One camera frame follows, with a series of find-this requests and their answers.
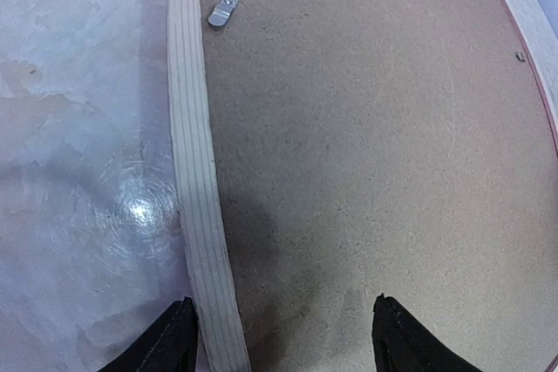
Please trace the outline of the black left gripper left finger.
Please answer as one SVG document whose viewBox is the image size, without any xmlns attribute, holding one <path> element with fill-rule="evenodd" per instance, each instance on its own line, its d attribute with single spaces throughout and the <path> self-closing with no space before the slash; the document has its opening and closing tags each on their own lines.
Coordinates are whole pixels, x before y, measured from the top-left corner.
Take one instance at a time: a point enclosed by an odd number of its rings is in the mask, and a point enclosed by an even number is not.
<svg viewBox="0 0 558 372">
<path fill-rule="evenodd" d="M 99 372 L 195 372 L 198 317 L 193 300 L 174 301 L 121 355 Z"/>
</svg>

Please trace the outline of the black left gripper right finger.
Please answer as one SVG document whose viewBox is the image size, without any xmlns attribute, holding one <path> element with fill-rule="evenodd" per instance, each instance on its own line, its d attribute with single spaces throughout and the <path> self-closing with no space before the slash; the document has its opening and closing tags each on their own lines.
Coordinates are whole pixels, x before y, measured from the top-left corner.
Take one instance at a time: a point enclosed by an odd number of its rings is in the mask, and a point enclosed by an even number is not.
<svg viewBox="0 0 558 372">
<path fill-rule="evenodd" d="M 377 371 L 480 372 L 454 354 L 395 298 L 381 294 L 373 312 L 371 338 Z"/>
</svg>

